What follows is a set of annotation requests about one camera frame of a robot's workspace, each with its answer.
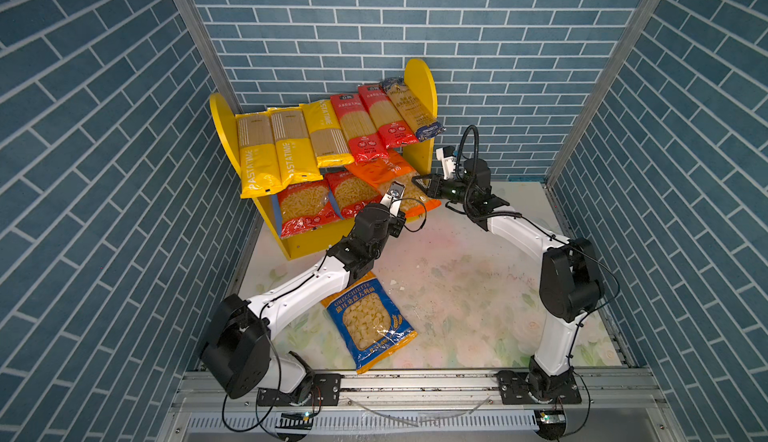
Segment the orange macaroni bag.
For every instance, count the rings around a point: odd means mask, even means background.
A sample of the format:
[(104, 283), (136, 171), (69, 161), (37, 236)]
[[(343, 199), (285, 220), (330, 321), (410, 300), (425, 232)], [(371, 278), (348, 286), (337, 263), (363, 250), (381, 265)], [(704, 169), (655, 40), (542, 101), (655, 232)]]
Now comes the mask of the orange macaroni bag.
[(405, 193), (400, 210), (406, 214), (407, 218), (418, 217), (441, 205), (439, 200), (427, 196), (413, 183), (412, 178), (418, 176), (419, 172), (395, 150), (389, 150), (388, 158), (355, 162), (346, 165), (345, 168), (371, 185), (381, 195), (388, 192), (392, 182), (403, 184)]

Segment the red fusilli bag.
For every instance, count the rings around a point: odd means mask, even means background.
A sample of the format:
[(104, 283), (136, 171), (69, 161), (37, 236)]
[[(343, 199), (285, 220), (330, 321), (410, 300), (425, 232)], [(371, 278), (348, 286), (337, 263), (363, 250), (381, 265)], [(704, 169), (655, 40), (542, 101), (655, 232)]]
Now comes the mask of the red fusilli bag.
[(376, 189), (349, 171), (328, 172), (325, 180), (343, 219), (353, 219), (366, 205), (381, 201)]

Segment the red labelled spaghetti bag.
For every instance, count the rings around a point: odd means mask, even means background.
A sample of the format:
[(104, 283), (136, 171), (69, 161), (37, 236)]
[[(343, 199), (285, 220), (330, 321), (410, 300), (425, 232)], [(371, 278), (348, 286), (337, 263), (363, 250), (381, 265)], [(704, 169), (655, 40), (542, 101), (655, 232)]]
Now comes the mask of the red labelled spaghetti bag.
[(387, 159), (387, 149), (358, 94), (335, 94), (330, 102), (356, 162)]

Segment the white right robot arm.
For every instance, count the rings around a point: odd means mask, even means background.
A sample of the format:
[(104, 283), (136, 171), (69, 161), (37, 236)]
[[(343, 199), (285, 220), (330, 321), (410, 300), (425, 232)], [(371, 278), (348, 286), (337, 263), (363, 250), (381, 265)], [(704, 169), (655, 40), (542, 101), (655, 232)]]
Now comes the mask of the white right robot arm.
[(573, 350), (580, 329), (605, 294), (592, 243), (540, 227), (492, 192), (490, 168), (479, 157), (476, 126), (466, 128), (454, 154), (440, 149), (437, 157), (443, 173), (415, 176), (414, 185), (540, 264), (538, 294), (547, 315), (521, 383), (526, 397), (542, 404), (580, 403)]

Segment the yellow Pastatime spaghetti bag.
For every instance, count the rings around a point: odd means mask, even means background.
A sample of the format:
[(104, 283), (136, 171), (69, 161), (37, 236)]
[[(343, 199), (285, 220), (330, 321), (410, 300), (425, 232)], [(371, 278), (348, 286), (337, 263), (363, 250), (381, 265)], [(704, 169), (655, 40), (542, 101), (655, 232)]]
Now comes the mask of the yellow Pastatime spaghetti bag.
[(241, 197), (271, 195), (284, 190), (270, 117), (267, 113), (237, 120)]
[(300, 108), (270, 110), (277, 159), (284, 186), (322, 180)]

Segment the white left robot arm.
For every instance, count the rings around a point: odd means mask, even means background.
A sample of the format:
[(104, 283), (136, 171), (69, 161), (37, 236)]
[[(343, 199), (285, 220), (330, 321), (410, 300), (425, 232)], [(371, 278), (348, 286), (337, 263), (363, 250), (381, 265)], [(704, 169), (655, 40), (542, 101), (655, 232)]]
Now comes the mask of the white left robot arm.
[(261, 295), (226, 297), (205, 332), (200, 360), (228, 398), (268, 389), (288, 395), (294, 403), (304, 400), (314, 371), (297, 356), (279, 356), (273, 338), (321, 300), (368, 274), (388, 238), (397, 237), (405, 222), (400, 202), (386, 196), (366, 205), (349, 234), (308, 270)]

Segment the blue shell pasta bag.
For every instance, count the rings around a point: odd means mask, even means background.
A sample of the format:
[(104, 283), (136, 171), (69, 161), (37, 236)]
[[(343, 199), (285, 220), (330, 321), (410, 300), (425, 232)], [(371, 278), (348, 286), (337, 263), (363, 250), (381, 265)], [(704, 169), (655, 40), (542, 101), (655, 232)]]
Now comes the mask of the blue shell pasta bag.
[(369, 371), (418, 336), (373, 272), (326, 297), (321, 304), (343, 338), (358, 374)]

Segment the red macaroni bag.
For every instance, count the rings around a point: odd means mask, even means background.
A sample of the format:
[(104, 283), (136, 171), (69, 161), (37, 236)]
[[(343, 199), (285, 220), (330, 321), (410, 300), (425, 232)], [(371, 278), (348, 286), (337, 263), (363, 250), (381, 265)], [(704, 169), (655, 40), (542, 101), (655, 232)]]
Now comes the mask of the red macaroni bag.
[(340, 220), (325, 180), (288, 186), (277, 194), (280, 237), (290, 238)]

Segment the dark labelled spaghetti bag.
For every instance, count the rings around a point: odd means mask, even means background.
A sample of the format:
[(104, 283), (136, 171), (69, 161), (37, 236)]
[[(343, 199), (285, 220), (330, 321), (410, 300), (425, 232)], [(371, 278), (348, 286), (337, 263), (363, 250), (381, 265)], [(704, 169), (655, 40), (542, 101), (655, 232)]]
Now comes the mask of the dark labelled spaghetti bag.
[(381, 86), (419, 141), (434, 138), (444, 130), (442, 123), (410, 90), (404, 78), (387, 78)]

